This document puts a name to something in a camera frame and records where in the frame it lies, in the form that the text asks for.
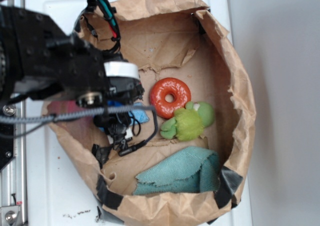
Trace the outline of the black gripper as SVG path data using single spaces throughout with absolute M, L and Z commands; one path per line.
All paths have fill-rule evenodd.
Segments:
M 107 101 L 133 105 L 143 99 L 139 69 L 121 53 L 101 51 L 76 34 L 46 39 L 45 45 L 53 66 L 45 100 L 75 100 L 81 107 L 96 107 Z M 128 148 L 133 138 L 128 112 L 98 115 L 93 122 L 104 131 L 114 150 Z

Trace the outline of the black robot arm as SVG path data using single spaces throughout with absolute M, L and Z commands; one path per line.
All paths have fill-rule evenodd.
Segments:
M 21 119 L 20 123 L 72 121 L 92 116 L 114 149 L 130 153 L 134 102 L 142 98 L 138 68 L 121 53 L 99 50 L 76 33 L 66 35 L 47 15 L 0 9 L 0 104 L 73 100 L 82 111 Z

